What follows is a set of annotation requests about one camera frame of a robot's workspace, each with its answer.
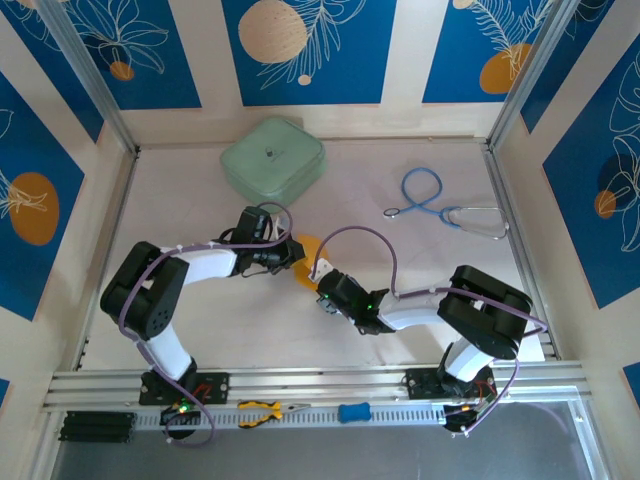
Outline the aluminium frame post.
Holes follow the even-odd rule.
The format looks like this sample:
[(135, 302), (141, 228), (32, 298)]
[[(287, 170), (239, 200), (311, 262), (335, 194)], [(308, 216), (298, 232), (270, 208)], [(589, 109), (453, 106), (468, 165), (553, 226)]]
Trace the aluminium frame post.
[(41, 19), (102, 118), (123, 148), (137, 157), (134, 140), (120, 109), (79, 33), (57, 0), (33, 0)]
[(580, 0), (554, 0), (552, 3), (549, 16), (540, 28), (523, 69), (515, 79), (513, 88), (507, 95), (497, 120), (486, 137), (486, 145), (490, 153), (494, 154), (497, 151), (519, 117), (522, 106), (547, 65), (579, 2)]

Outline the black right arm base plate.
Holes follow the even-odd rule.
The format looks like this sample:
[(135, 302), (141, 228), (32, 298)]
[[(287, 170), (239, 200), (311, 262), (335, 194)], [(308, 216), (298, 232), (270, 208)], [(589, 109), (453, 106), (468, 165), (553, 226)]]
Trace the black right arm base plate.
[(436, 368), (411, 368), (405, 372), (411, 400), (492, 398), (497, 395), (493, 377), (490, 367), (481, 369), (471, 381), (459, 380)]

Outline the grey metal panel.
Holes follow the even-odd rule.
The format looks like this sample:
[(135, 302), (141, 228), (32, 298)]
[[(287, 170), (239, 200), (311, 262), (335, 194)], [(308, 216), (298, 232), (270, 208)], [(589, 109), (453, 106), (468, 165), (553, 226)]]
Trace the grey metal panel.
[(220, 430), (194, 450), (158, 432), (64, 443), (52, 480), (617, 480), (565, 402), (507, 403), (469, 437), (439, 426)]

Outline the black stacked bars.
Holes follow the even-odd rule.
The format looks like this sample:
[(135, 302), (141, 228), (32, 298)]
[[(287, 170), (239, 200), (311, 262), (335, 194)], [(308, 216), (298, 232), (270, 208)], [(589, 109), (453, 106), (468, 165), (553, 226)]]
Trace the black stacked bars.
[(69, 411), (58, 439), (62, 442), (128, 443), (135, 422), (134, 413)]

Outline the yellow handled pliers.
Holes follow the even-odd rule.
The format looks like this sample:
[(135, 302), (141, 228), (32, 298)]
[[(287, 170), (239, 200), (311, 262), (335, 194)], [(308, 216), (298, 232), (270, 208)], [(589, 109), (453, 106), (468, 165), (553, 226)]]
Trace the yellow handled pliers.
[(241, 401), (237, 404), (238, 409), (264, 409), (267, 411), (267, 413), (258, 420), (242, 421), (238, 424), (238, 427), (241, 429), (257, 428), (270, 421), (282, 420), (288, 414), (292, 414), (310, 407), (310, 404), (304, 403), (282, 403), (278, 401), (265, 402), (258, 400)]

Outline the aluminium side rail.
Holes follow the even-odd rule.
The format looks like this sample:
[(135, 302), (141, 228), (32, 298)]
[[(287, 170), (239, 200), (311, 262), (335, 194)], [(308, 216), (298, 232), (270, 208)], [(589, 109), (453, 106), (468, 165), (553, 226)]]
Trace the aluminium side rail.
[(96, 264), (96, 267), (93, 269), (92, 275), (89, 277), (90, 296), (88, 297), (88, 303), (84, 310), (83, 321), (77, 335), (77, 342), (69, 363), (72, 371), (77, 371), (82, 368), (86, 346), (89, 343), (92, 318), (99, 304), (101, 289), (107, 275), (113, 245), (128, 201), (138, 158), (139, 153), (135, 153), (130, 159), (125, 159), (118, 171), (118, 176), (116, 177), (114, 192), (111, 196), (102, 229), (100, 231), (100, 236), (96, 244), (96, 251), (94, 255), (94, 263)]
[(509, 183), (506, 168), (488, 145), (482, 147), (486, 170), (497, 206), (506, 214), (507, 236), (500, 243), (508, 248), (507, 266), (495, 268), (498, 277), (523, 291), (533, 301), (532, 314), (550, 323), (548, 302), (539, 285), (533, 256), (525, 238), (524, 217), (516, 204), (515, 188)]

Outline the long aluminium base rail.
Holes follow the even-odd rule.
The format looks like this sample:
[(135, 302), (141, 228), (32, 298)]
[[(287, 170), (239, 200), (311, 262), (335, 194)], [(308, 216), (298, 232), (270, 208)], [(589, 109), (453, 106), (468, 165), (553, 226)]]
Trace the long aluminium base rail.
[[(426, 365), (328, 368), (204, 369), (230, 375), (227, 403), (242, 400), (301, 402), (314, 407), (369, 402), (385, 405), (410, 400), (405, 372)], [(166, 407), (139, 404), (141, 376), (136, 370), (71, 371), (53, 374), (43, 400), (46, 412), (124, 411)], [(578, 361), (523, 362), (504, 397), (506, 402), (589, 400), (592, 389)]]

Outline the blue bone shaped block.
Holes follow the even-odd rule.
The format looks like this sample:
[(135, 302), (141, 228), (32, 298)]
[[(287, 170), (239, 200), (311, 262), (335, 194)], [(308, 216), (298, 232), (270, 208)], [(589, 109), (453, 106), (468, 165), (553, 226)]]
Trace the blue bone shaped block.
[(371, 419), (371, 406), (368, 402), (358, 404), (341, 404), (338, 407), (338, 421), (341, 424), (368, 422)]

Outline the blue stethoscope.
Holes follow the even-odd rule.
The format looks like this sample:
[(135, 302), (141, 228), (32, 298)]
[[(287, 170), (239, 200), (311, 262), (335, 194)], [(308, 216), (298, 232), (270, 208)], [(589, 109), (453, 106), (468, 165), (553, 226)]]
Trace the blue stethoscope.
[[(417, 174), (428, 174), (436, 182), (436, 191), (424, 198), (421, 201), (417, 201), (409, 193), (408, 183), (409, 180)], [(400, 191), (406, 201), (406, 206), (403, 208), (391, 207), (385, 209), (382, 215), (388, 219), (394, 219), (400, 215), (412, 212), (421, 211), (428, 215), (437, 217), (445, 226), (459, 230), (465, 233), (477, 235), (483, 238), (499, 241), (507, 237), (510, 231), (510, 224), (507, 218), (506, 212), (496, 206), (444, 206), (442, 208), (432, 208), (432, 204), (443, 193), (444, 184), (441, 177), (432, 169), (428, 167), (416, 167), (409, 170), (402, 178), (400, 182)], [(467, 213), (473, 214), (492, 214), (497, 217), (497, 224), (492, 225), (489, 229), (482, 229), (480, 226), (468, 225), (462, 216)]]

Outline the circuit board with green light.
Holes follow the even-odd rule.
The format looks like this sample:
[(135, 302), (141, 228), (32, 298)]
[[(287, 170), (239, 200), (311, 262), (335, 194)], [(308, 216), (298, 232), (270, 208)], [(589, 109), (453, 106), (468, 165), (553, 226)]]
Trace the circuit board with green light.
[(169, 427), (198, 425), (201, 412), (189, 404), (174, 404), (160, 413), (160, 425)]

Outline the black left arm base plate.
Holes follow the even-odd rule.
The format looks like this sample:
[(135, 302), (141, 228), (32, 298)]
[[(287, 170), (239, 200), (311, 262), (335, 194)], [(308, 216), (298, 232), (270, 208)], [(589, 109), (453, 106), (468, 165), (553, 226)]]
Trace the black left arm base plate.
[[(230, 375), (223, 373), (191, 372), (179, 382), (204, 405), (227, 403)], [(171, 386), (158, 373), (151, 371), (141, 376), (139, 404), (145, 406), (169, 406), (187, 397)]]

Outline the mint green zip case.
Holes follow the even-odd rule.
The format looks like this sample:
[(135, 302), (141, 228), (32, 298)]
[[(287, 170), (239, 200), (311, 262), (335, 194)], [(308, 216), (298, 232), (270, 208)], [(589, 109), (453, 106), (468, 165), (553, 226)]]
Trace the mint green zip case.
[(323, 143), (283, 117), (270, 117), (220, 155), (230, 186), (271, 212), (295, 202), (327, 168)]

